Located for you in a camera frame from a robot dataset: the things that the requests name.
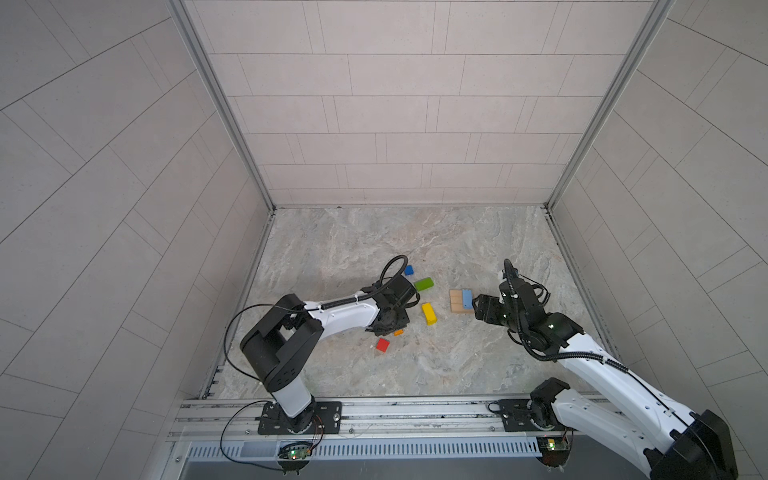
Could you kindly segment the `left controller board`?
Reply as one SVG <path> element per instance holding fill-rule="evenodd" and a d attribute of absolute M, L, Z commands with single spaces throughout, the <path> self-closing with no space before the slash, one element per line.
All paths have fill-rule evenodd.
<path fill-rule="evenodd" d="M 277 458 L 281 461 L 305 461 L 312 455 L 313 445 L 309 442 L 294 442 L 280 448 Z"/>

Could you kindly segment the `aluminium mounting rail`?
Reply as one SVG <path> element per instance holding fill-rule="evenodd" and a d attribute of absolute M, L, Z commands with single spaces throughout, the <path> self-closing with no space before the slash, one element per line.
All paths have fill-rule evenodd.
<path fill-rule="evenodd" d="M 433 396 L 433 397 L 346 397 L 317 401 L 342 403 L 337 434 L 259 435 L 263 407 L 248 399 L 184 401 L 170 427 L 171 438 L 227 439 L 245 437 L 274 439 L 470 437 L 526 435 L 547 436 L 562 432 L 506 432 L 499 416 L 488 411 L 491 402 L 501 399 L 529 399 L 526 394 Z"/>

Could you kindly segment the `yellow wood block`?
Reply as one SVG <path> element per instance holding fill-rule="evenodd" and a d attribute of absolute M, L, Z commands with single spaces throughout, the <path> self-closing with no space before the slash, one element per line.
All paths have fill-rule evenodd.
<path fill-rule="evenodd" d="M 425 322 L 428 326 L 437 323 L 437 316 L 433 306 L 430 303 L 424 303 L 421 305 L 421 309 L 425 318 Z"/>

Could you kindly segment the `vent grille strip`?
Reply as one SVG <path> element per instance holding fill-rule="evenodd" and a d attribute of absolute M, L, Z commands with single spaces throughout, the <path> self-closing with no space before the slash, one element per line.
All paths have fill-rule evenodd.
<path fill-rule="evenodd" d="M 276 462 L 287 441 L 194 442 L 187 458 L 192 461 Z M 451 458 L 538 458 L 537 441 L 528 437 L 468 438 L 368 438 L 323 440 L 308 459 L 317 461 L 451 459 Z"/>

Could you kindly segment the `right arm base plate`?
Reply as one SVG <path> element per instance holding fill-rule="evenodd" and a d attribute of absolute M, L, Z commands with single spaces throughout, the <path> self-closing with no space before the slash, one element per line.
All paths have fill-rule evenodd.
<path fill-rule="evenodd" d="M 499 416 L 506 432 L 564 432 L 567 428 L 550 407 L 531 399 L 501 399 L 491 402 L 488 411 Z"/>

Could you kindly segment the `light blue wood block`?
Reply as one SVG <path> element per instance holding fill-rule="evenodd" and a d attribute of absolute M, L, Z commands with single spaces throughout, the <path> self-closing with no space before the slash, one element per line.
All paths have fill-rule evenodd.
<path fill-rule="evenodd" d="M 461 290 L 461 301 L 462 301 L 462 308 L 465 310 L 472 310 L 473 309 L 473 297 L 472 297 L 472 291 L 469 289 L 462 289 Z"/>

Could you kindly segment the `right controller board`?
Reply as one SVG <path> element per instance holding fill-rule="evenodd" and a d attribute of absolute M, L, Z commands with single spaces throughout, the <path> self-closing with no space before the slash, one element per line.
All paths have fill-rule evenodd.
<path fill-rule="evenodd" d="M 567 463 L 571 447 L 564 437 L 537 437 L 536 441 L 541 453 L 538 457 L 541 464 L 546 467 L 559 468 Z"/>

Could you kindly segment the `controller board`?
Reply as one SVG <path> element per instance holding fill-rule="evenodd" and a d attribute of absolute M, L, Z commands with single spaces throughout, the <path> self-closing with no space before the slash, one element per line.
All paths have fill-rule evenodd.
<path fill-rule="evenodd" d="M 541 453 L 538 457 L 541 464 L 546 467 L 559 468 L 567 463 L 571 447 L 564 437 L 537 437 L 536 441 Z"/>
<path fill-rule="evenodd" d="M 309 442 L 294 442 L 280 448 L 277 458 L 281 461 L 305 461 L 312 455 L 313 445 Z"/>

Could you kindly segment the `red wood cube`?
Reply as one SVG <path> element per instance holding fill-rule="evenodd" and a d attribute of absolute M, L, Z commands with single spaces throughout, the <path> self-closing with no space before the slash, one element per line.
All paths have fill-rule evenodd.
<path fill-rule="evenodd" d="M 381 339 L 378 340 L 378 342 L 376 344 L 376 349 L 381 351 L 381 352 L 386 352 L 388 347 L 389 347 L 389 345 L 390 345 L 390 342 L 388 340 L 386 340 L 384 338 L 381 338 Z"/>

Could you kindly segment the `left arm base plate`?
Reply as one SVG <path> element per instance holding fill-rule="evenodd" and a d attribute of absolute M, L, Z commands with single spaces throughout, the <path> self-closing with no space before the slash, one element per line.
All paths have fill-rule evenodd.
<path fill-rule="evenodd" d="M 276 402 L 267 403 L 259 416 L 259 435 L 337 434 L 340 431 L 342 403 L 316 401 L 296 417 L 287 415 Z"/>

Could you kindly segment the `green wood block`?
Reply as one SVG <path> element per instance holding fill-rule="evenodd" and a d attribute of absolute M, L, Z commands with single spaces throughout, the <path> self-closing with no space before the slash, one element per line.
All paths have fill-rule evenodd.
<path fill-rule="evenodd" d="M 424 279 L 421 279 L 421 280 L 417 280 L 414 283 L 414 287 L 416 288 L 417 292 L 422 292 L 422 291 L 428 290 L 428 289 L 432 288 L 433 286 L 434 286 L 434 281 L 430 277 L 427 277 L 427 278 L 424 278 Z"/>

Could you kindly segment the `natural wood block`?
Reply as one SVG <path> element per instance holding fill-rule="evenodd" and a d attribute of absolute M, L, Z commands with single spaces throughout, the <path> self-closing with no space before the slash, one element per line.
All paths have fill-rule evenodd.
<path fill-rule="evenodd" d="M 450 310 L 453 313 L 461 313 L 464 310 L 462 290 L 450 290 L 449 299 L 450 299 Z"/>
<path fill-rule="evenodd" d="M 463 307 L 461 307 L 461 308 L 459 308 L 459 307 L 454 308 L 453 306 L 451 307 L 450 311 L 452 313 L 456 313 L 456 314 L 472 314 L 472 315 L 474 315 L 474 313 L 475 313 L 474 309 L 465 309 Z"/>

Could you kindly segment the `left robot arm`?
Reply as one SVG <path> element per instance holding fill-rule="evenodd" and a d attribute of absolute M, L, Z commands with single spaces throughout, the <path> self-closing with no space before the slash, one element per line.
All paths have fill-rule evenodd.
<path fill-rule="evenodd" d="M 419 301 L 416 287 L 401 274 L 343 299 L 283 296 L 240 341 L 255 378 L 274 399 L 281 426 L 298 434 L 314 420 L 317 402 L 301 372 L 321 340 L 350 329 L 393 334 L 408 325 L 408 310 Z"/>

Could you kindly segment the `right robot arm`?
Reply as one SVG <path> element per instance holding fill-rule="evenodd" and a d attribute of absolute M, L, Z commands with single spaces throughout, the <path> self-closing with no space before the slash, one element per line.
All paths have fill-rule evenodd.
<path fill-rule="evenodd" d="M 570 385 L 549 378 L 522 409 L 497 414 L 542 431 L 581 432 L 632 463 L 649 479 L 735 479 L 738 466 L 726 422 L 672 399 L 607 353 L 592 336 L 545 306 L 542 284 L 504 263 L 499 293 L 472 300 L 476 319 L 506 329 L 535 360 L 559 363 L 613 404 L 597 405 Z"/>

